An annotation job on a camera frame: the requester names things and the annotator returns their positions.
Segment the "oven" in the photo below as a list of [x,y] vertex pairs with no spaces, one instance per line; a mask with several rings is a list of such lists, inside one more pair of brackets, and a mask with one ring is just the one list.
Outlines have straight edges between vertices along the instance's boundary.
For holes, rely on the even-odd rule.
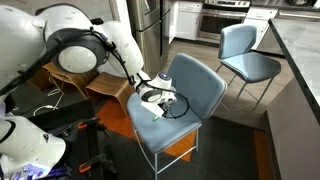
[[250,1],[205,0],[200,16],[198,38],[219,43],[224,27],[240,24],[249,11]]

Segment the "refrigerator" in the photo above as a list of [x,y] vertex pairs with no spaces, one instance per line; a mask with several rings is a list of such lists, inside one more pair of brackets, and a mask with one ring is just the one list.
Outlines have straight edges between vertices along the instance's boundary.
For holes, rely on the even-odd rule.
[[127,0],[132,35],[144,58],[143,70],[154,78],[168,58],[170,0]]

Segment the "gray chair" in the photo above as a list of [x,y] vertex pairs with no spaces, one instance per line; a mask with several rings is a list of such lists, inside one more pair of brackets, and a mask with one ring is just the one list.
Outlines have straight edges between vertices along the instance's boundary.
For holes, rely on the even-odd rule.
[[[157,179],[159,173],[193,149],[196,148],[198,151],[198,129],[202,125],[201,121],[212,115],[227,89],[227,84],[219,75],[208,66],[186,54],[175,56],[168,75],[172,77],[172,86],[176,91],[188,98],[190,108],[184,116],[178,119],[160,117],[157,121],[153,121],[155,114],[140,105],[142,101],[137,93],[134,93],[128,101],[128,111],[132,119],[136,140],[143,155],[154,170],[155,179]],[[177,102],[171,105],[172,114],[181,114],[185,109],[185,100],[177,96]],[[196,131],[195,146],[167,166],[159,169],[158,154],[193,131]],[[154,154],[154,165],[146,156],[138,134],[145,146]]]
[[274,77],[281,72],[281,65],[278,61],[256,52],[250,52],[256,42],[256,34],[256,26],[247,24],[237,24],[222,29],[219,49],[221,65],[216,72],[218,72],[222,66],[225,66],[235,73],[228,85],[233,82],[236,76],[239,76],[245,81],[236,100],[230,108],[227,108],[228,112],[225,119],[228,117],[230,111],[234,111],[233,107],[237,103],[242,91],[245,90],[247,84],[270,79],[259,99],[247,91],[257,100],[254,107],[254,109],[256,109]]

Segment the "chair backrest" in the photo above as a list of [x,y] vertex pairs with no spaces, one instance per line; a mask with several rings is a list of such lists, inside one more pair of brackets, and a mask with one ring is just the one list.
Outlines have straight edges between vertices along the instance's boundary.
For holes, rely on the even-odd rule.
[[256,42],[257,27],[249,24],[236,24],[222,29],[219,58],[240,55],[249,52]]
[[190,108],[209,118],[227,90],[226,82],[210,67],[186,54],[177,54],[169,68],[172,85],[188,98]]

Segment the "gray countertop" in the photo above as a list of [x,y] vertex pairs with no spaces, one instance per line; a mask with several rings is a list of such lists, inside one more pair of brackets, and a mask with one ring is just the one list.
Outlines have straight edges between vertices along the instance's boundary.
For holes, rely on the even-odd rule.
[[312,7],[310,3],[309,5],[306,5],[306,6],[293,6],[293,5],[290,5],[286,0],[251,0],[251,6],[285,9],[285,10],[296,10],[296,11],[320,12],[319,8]]
[[269,24],[320,123],[320,23],[270,19]]

